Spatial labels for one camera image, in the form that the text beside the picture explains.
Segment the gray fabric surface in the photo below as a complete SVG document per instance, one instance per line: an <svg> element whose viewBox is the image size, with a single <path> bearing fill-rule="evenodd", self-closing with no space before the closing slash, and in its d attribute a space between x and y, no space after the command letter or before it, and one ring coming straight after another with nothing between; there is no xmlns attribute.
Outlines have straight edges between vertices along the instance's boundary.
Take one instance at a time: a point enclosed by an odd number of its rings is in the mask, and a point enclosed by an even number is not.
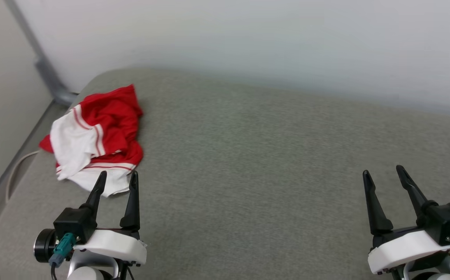
<svg viewBox="0 0 450 280"><path fill-rule="evenodd" d="M79 100L130 83L145 113L137 279L374 279L362 171L395 228L415 222L397 164L450 202L448 116L154 70L102 74ZM49 279L33 242L87 196L38 154L0 220L0 276ZM102 199L99 226L118 226L127 198Z"/></svg>

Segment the robotic arm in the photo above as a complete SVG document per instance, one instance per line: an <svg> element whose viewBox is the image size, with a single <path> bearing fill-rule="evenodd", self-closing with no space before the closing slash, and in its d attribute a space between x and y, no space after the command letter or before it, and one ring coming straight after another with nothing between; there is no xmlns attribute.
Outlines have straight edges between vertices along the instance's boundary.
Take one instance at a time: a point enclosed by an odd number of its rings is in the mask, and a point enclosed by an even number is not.
<svg viewBox="0 0 450 280"><path fill-rule="evenodd" d="M70 261L68 280L133 279L130 267L145 264L146 245L140 240L138 173L130 179L130 196L119 229L98 228L96 217L107 172L103 171L85 203L78 209L66 208L54 221L54 229L44 229L33 251L38 262L49 263L52 278L55 268ZM113 275L92 266L114 269Z"/></svg>
<svg viewBox="0 0 450 280"><path fill-rule="evenodd" d="M385 217L370 173L363 172L370 233L373 246L368 254L372 273L392 273L394 280L410 280L409 272L436 268L439 273L421 273L414 280L450 280L450 203L427 200L404 167L396 166L403 188L408 191L417 215L417 226L393 230Z"/></svg>

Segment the camera lens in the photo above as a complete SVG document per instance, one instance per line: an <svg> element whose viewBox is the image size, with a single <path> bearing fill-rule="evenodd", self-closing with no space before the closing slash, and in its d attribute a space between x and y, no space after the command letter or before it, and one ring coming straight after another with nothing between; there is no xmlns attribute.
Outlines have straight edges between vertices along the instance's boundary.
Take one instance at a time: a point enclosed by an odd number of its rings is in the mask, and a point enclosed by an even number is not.
<svg viewBox="0 0 450 280"><path fill-rule="evenodd" d="M55 229L44 229L38 234L33 245L33 253L39 263L49 262L50 257L54 254L54 248L56 248L56 239Z"/></svg>

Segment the white wall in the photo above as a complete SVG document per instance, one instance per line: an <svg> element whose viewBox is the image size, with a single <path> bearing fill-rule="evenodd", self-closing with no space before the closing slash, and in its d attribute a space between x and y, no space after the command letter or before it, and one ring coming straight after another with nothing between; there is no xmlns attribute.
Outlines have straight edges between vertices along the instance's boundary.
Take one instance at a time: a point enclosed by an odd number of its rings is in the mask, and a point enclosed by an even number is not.
<svg viewBox="0 0 450 280"><path fill-rule="evenodd" d="M34 58L0 0L0 176L52 101L33 67Z"/></svg>
<svg viewBox="0 0 450 280"><path fill-rule="evenodd" d="M17 0L63 82L159 66L450 108L450 0Z"/></svg>

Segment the teal cable connector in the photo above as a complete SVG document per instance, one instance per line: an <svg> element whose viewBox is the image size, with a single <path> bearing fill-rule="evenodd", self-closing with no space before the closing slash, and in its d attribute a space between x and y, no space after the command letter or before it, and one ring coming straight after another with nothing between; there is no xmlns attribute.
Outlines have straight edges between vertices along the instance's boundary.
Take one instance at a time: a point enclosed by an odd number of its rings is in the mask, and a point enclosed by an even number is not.
<svg viewBox="0 0 450 280"><path fill-rule="evenodd" d="M74 234L67 233L64 234L59 244L54 249L54 254L49 259L49 264L52 266L52 264L56 264L56 268L61 266L66 256L69 254L69 252L72 250L72 247L76 245L76 237L74 237Z"/></svg>

